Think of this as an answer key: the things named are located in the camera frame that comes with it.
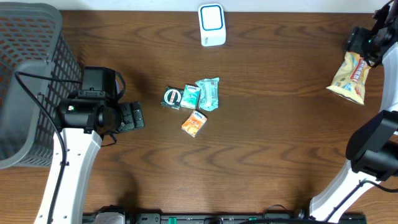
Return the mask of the roll of tape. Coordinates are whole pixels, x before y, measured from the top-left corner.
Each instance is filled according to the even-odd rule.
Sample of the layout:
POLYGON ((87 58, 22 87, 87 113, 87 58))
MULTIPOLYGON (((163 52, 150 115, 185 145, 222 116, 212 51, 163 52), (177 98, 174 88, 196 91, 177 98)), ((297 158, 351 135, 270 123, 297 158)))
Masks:
POLYGON ((183 90, 167 86, 161 101, 161 105, 179 110, 181 107, 182 96, 183 90))

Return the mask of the small green wipes pack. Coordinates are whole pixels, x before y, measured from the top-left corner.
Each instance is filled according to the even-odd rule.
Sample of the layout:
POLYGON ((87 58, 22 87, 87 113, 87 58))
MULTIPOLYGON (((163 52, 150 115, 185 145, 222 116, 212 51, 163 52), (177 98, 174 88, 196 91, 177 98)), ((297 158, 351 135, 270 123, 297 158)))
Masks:
POLYGON ((200 87, 185 85, 181 107, 195 110, 200 96, 200 87))

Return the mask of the orange tissue pack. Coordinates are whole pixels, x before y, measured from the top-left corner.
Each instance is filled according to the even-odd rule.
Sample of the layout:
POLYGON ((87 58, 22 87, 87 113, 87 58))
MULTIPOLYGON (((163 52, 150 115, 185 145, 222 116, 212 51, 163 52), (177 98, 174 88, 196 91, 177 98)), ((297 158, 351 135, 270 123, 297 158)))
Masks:
POLYGON ((182 124, 182 130, 195 137, 207 122, 207 117, 197 110, 193 110, 188 119, 182 124))

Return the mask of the green wet wipes pack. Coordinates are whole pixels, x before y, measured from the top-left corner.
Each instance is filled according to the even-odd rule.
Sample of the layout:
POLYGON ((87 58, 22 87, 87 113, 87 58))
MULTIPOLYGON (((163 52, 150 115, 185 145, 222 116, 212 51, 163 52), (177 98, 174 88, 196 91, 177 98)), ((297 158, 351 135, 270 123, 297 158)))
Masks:
POLYGON ((199 109, 213 111, 219 107, 218 84, 220 78, 205 78, 196 81, 200 88, 199 109))

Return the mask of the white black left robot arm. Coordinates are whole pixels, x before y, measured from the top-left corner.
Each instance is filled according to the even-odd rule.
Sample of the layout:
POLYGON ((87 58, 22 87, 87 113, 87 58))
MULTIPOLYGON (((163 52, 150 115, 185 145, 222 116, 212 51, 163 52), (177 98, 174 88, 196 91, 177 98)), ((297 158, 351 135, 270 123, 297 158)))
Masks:
POLYGON ((106 135, 144 127, 141 104, 66 99, 57 107, 52 165, 36 223, 82 223, 90 173, 106 135))

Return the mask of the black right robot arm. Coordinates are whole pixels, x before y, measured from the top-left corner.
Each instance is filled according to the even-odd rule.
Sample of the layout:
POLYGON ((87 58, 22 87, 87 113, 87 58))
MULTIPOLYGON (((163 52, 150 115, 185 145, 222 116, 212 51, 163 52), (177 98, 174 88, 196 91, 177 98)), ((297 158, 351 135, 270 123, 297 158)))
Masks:
POLYGON ((367 190, 397 175, 397 26, 379 29, 362 40, 362 53, 384 67, 380 112, 350 138, 347 161, 338 175, 311 199, 308 217, 338 223, 342 214, 367 190))

